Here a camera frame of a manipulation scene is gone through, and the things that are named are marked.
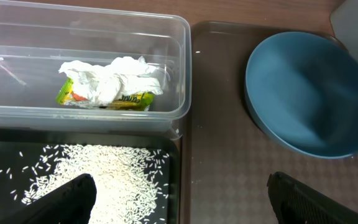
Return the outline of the white tissue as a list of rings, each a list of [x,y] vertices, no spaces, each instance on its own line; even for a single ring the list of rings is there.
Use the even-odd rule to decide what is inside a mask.
[[[107,106],[122,95],[151,92],[163,94],[155,77],[158,68],[146,63],[145,58],[117,57],[109,65],[91,65],[79,60],[65,62],[59,73],[73,80],[73,92],[97,105]]]

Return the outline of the pandan snack wrapper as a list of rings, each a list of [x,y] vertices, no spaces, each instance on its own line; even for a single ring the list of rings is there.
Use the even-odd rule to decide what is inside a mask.
[[[55,101],[60,105],[78,106],[86,109],[147,111],[154,97],[155,95],[151,92],[128,96],[122,95],[118,100],[112,101],[107,106],[97,105],[86,98],[74,94],[73,80],[68,78],[60,89]]]

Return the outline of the rice grains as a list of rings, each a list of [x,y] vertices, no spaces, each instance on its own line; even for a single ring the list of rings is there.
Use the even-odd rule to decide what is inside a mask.
[[[91,223],[147,223],[162,194],[156,175],[146,171],[148,164],[161,169],[160,159],[146,148],[65,144],[60,151],[42,154],[30,167],[35,175],[21,202],[26,208],[71,179],[89,174],[97,188]]]

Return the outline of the dark blue plate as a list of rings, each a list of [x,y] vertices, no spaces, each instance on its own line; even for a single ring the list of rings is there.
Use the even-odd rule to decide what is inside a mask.
[[[333,41],[307,32],[261,41],[247,61],[244,96],[279,145],[324,159],[358,153],[358,63]]]

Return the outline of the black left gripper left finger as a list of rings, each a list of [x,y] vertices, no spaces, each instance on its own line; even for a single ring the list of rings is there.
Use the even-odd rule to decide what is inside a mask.
[[[92,176],[81,174],[0,224],[88,224],[96,195]]]

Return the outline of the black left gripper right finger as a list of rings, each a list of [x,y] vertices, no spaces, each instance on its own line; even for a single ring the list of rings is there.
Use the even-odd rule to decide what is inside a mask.
[[[358,224],[358,213],[283,173],[269,175],[268,197],[279,224]]]

